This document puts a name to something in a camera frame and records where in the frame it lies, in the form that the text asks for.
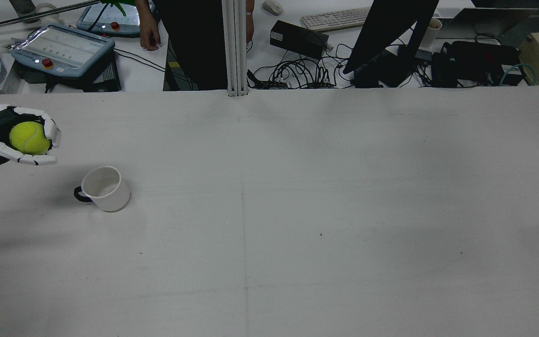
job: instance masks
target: black monitor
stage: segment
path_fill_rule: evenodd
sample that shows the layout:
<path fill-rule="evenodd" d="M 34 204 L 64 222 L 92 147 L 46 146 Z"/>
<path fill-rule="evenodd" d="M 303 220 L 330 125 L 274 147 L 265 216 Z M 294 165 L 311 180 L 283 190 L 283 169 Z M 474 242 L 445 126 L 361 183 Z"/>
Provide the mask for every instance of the black monitor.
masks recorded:
<path fill-rule="evenodd" d="M 357 88 L 374 88 L 378 81 L 400 85 L 413 73 L 415 54 L 436 6 L 438 0 L 374 0 L 342 72 L 354 71 Z M 396 55 L 387 51 L 414 23 L 407 46 L 398 48 Z"/>

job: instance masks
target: white cup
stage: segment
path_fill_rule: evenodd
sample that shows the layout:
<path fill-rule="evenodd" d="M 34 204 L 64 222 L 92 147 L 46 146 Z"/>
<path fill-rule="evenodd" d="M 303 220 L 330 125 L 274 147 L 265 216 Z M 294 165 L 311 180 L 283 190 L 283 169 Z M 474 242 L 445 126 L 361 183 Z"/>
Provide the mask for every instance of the white cup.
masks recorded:
<path fill-rule="evenodd" d="M 115 212 L 128 203 L 130 189 L 117 168 L 99 166 L 84 176 L 74 189 L 74 197 L 84 203 L 93 202 L 103 211 Z"/>
<path fill-rule="evenodd" d="M 47 2 L 43 2 L 41 4 L 36 5 L 35 11 L 37 14 L 45 12 L 45 11 L 51 11 L 52 9 L 56 9 L 56 7 L 52 4 L 49 4 Z M 50 22 L 59 23 L 60 25 L 63 25 L 64 23 L 59 19 L 59 13 L 53 14 L 53 15 L 47 15 L 44 17 L 39 18 L 41 21 L 41 26 L 49 25 Z"/>
<path fill-rule="evenodd" d="M 423 40 L 421 40 L 421 44 L 419 45 L 421 47 L 432 46 L 432 43 L 438 36 L 438 33 L 440 32 L 441 28 L 442 28 L 442 22 L 440 22 L 439 19 L 432 17 L 432 19 L 430 20 L 430 23 L 428 24 L 428 28 L 425 31 L 425 35 L 423 36 Z"/>

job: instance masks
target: robotic hand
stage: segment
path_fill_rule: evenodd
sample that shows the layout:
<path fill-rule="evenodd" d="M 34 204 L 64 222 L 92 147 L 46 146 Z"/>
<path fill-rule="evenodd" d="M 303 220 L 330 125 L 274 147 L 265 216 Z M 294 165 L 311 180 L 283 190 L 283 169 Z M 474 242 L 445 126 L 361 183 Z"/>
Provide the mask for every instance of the robotic hand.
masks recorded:
<path fill-rule="evenodd" d="M 57 124 L 42 110 L 15 107 L 0 104 L 0 165 L 13 161 L 28 165 L 49 165 L 58 162 L 55 156 L 26 155 L 13 149 L 9 144 L 9 132 L 16 124 L 21 122 L 38 122 L 43 124 L 45 137 L 51 140 L 51 148 L 59 147 L 62 134 Z"/>

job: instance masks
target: metal rod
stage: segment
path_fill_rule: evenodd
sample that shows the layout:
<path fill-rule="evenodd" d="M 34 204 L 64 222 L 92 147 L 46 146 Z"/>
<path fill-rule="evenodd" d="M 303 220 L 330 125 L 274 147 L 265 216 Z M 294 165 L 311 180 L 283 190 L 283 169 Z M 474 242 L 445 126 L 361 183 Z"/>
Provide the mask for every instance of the metal rod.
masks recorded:
<path fill-rule="evenodd" d="M 7 20 L 7 21 L 2 21 L 2 22 L 0 22 L 0 27 L 9 26 L 9 25 L 13 25 L 15 23 L 20 23 L 20 22 L 24 22 L 24 21 L 29 21 L 31 19 L 38 19 L 39 17 L 44 17 L 44 16 L 47 16 L 47 15 L 53 15 L 53 14 L 57 14 L 57 13 L 71 11 L 71 10 L 74 10 L 74 9 L 79 9 L 79 8 L 92 6 L 92 5 L 98 4 L 99 2 L 101 2 L 101 1 L 100 0 L 90 0 L 90 1 L 81 2 L 79 4 L 75 4 L 75 5 L 70 5 L 70 6 L 66 6 L 66 7 L 60 7 L 60 8 L 52 9 L 51 11 L 44 11 L 44 12 L 36 13 L 36 14 L 33 14 L 33 15 L 22 16 L 22 17 L 19 17 L 17 19 L 11 19 L 11 20 Z"/>

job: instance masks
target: blue cable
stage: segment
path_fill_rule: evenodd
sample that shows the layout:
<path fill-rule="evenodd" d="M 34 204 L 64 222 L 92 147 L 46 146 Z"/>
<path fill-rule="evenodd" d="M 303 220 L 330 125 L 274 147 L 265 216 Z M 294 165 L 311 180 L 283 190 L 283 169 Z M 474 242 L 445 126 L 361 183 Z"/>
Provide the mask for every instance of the blue cable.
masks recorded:
<path fill-rule="evenodd" d="M 507 69 L 507 71 L 504 72 L 504 75 L 503 77 L 500 79 L 500 83 L 498 83 L 498 86 L 502 86 L 503 85 L 503 82 L 504 82 L 504 79 L 505 77 L 507 77 L 507 75 L 513 71 L 513 69 L 517 68 L 518 66 L 524 66 L 526 68 L 529 68 L 533 74 L 533 81 L 530 85 L 536 85 L 538 83 L 538 73 L 535 71 L 535 69 L 530 66 L 529 64 L 525 64 L 525 63 L 520 63 L 520 64 L 515 64 L 515 66 L 512 66 L 510 67 L 509 69 Z"/>

